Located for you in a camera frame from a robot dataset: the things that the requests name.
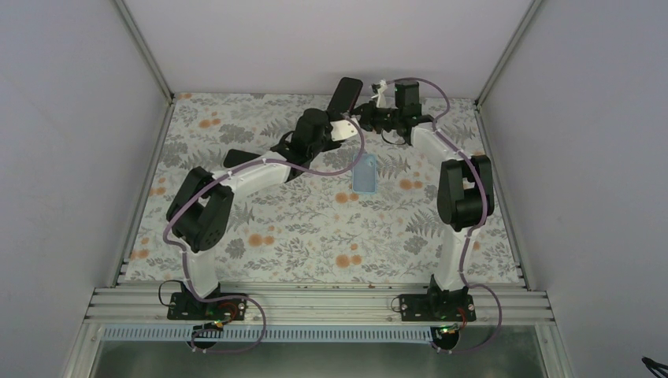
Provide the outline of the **black phone case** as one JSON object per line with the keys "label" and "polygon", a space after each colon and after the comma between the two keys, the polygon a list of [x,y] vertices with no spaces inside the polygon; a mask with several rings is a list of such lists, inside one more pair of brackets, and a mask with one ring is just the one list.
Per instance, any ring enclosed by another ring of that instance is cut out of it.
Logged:
{"label": "black phone case", "polygon": [[363,82],[360,79],[341,78],[326,108],[329,119],[343,119],[343,115],[355,107],[362,88]]}

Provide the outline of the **light blue phone case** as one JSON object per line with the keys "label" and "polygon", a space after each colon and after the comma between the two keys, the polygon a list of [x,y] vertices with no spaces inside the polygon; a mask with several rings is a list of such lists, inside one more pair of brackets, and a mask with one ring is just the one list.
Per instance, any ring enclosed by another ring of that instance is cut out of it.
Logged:
{"label": "light blue phone case", "polygon": [[356,194],[372,195],[377,192],[377,157],[364,153],[351,170],[352,191]]}

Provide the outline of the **black phone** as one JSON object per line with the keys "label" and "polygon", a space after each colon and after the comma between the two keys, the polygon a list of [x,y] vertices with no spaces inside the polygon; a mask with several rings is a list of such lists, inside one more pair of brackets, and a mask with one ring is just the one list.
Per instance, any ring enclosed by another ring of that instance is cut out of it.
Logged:
{"label": "black phone", "polygon": [[226,153],[222,166],[226,169],[231,169],[238,165],[243,165],[249,161],[253,161],[259,157],[261,157],[260,154],[231,149]]}

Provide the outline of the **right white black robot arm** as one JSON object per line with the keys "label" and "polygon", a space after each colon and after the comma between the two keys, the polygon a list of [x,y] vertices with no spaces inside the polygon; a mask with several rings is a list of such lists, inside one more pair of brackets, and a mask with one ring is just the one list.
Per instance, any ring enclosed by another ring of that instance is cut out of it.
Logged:
{"label": "right white black robot arm", "polygon": [[403,307],[445,321],[457,309],[469,307],[464,267],[469,247],[494,212],[492,163],[486,155],[470,157],[447,137],[438,126],[442,113],[434,117],[423,112],[421,82],[403,78],[375,83],[372,98],[354,114],[369,131],[395,132],[440,169],[436,211],[452,229],[444,242],[452,252],[441,255],[426,293],[406,300]]}

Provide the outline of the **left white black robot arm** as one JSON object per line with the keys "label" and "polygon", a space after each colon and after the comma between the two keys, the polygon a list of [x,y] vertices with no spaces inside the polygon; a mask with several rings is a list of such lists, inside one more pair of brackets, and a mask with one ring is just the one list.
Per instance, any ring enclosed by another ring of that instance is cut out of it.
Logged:
{"label": "left white black robot arm", "polygon": [[270,151],[221,171],[196,167],[187,174],[166,214],[163,240],[181,250],[184,286],[191,292],[187,307],[195,316],[207,319],[218,311],[219,283],[208,251],[227,231],[234,201],[304,172],[316,174],[310,166],[319,154],[362,135],[352,113],[351,106],[307,109]]}

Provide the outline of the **floral table mat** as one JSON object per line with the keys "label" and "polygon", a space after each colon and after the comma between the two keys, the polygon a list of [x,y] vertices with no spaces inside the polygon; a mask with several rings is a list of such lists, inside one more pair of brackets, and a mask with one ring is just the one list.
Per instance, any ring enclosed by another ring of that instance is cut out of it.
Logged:
{"label": "floral table mat", "polygon": [[[166,211],[188,171],[221,168],[232,148],[266,152],[305,109],[327,95],[182,93],[161,149],[125,276],[163,281],[183,275],[179,251],[163,242]],[[450,228],[436,210],[440,167],[393,135],[368,134],[377,190],[352,190],[346,166],[358,138],[320,154],[313,173],[237,199],[214,247],[217,276],[228,282],[426,283]]]}

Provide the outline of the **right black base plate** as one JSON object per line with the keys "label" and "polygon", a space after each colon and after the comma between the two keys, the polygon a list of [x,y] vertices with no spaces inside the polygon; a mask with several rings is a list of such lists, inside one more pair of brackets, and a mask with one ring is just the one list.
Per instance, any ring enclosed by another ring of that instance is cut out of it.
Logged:
{"label": "right black base plate", "polygon": [[473,296],[453,293],[442,298],[430,298],[427,294],[400,295],[399,313],[404,322],[477,320]]}

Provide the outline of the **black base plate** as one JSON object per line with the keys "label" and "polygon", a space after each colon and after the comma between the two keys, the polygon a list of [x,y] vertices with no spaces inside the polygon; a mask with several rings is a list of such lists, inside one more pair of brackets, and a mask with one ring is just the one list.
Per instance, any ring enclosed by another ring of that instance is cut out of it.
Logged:
{"label": "black base plate", "polygon": [[400,295],[399,313],[404,322],[477,320],[473,296],[453,293],[442,298],[430,298],[427,294]]}
{"label": "black base plate", "polygon": [[171,321],[243,321],[247,300],[200,302],[189,292],[172,293],[166,317]]}

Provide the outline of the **right aluminium frame post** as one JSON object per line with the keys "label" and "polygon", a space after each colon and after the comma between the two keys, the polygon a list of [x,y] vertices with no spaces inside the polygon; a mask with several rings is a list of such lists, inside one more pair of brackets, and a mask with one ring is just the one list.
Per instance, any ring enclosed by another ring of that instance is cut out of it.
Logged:
{"label": "right aluminium frame post", "polygon": [[483,106],[488,96],[491,94],[493,87],[495,86],[495,83],[498,81],[501,74],[503,73],[503,70],[505,69],[508,61],[512,58],[515,50],[518,47],[518,44],[521,42],[523,36],[525,35],[531,23],[533,22],[536,13],[539,11],[543,3],[544,3],[543,0],[532,0],[529,3],[526,11],[524,12],[522,18],[520,19],[512,36],[510,37],[508,43],[504,47],[503,52],[501,53],[498,61],[495,63],[495,66],[491,74],[485,81],[480,94],[477,96],[475,100],[475,104],[478,109],[480,109]]}

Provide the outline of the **aluminium frame post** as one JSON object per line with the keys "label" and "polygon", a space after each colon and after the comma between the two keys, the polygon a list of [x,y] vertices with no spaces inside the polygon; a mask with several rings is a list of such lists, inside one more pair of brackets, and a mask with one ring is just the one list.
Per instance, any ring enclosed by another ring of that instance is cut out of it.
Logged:
{"label": "aluminium frame post", "polygon": [[155,83],[158,85],[161,94],[168,103],[172,103],[174,93],[170,89],[157,60],[152,54],[150,47],[148,46],[148,43],[143,36],[143,33],[140,31],[139,25],[133,17],[132,11],[128,7],[127,2],[124,0],[112,0],[111,2],[117,8],[124,26],[128,29],[133,43],[138,49],[142,59],[146,63],[147,68],[150,70],[150,73],[153,76]]}
{"label": "aluminium frame post", "polygon": [[505,69],[508,61],[512,58],[515,50],[518,47],[518,44],[521,42],[523,36],[525,35],[531,23],[533,22],[536,13],[539,11],[543,3],[544,3],[543,0],[532,0],[529,3],[526,11],[524,12],[522,18],[520,19],[512,36],[510,37],[508,43],[504,47],[503,52],[501,53],[498,61],[495,63],[495,66],[491,74],[485,81],[480,94],[477,96],[475,100],[475,104],[478,109],[480,109],[483,106],[488,96],[491,94],[493,87],[495,86],[495,83],[498,81],[501,74],[503,73],[503,70]]}

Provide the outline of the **left aluminium frame post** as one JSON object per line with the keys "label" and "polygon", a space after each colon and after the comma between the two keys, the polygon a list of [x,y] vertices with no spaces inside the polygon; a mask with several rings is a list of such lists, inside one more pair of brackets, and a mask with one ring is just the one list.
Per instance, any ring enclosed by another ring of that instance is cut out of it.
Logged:
{"label": "left aluminium frame post", "polygon": [[133,43],[138,49],[142,59],[146,63],[147,68],[150,70],[150,73],[153,76],[155,83],[158,85],[161,94],[168,103],[172,103],[174,93],[170,89],[157,60],[152,54],[150,47],[148,46],[148,43],[143,36],[143,33],[140,31],[139,25],[133,17],[132,11],[128,7],[127,2],[124,0],[112,0],[111,2],[117,8],[124,26],[128,29]]}

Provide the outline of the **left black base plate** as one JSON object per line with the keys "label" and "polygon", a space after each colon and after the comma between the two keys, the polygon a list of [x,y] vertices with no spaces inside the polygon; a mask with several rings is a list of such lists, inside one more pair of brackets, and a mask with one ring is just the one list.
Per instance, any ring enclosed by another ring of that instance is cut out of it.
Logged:
{"label": "left black base plate", "polygon": [[200,302],[189,292],[172,293],[166,317],[171,321],[243,321],[247,300]]}

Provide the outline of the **aluminium front rail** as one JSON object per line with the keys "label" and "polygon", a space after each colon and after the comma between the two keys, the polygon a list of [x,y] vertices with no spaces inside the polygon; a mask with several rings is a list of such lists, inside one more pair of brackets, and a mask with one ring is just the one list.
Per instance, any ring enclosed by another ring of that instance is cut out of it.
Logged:
{"label": "aluminium front rail", "polygon": [[[261,312],[270,325],[400,325],[396,296],[422,293],[417,284],[397,287],[361,284],[298,287],[285,284],[241,284],[236,292],[258,302],[244,316],[248,325],[261,323]],[[115,288],[97,288],[84,315],[87,323],[165,324],[167,309],[158,301],[155,282],[128,283]],[[477,320],[475,325],[534,325],[555,322],[544,291],[519,286],[495,285],[492,291],[472,288]]]}

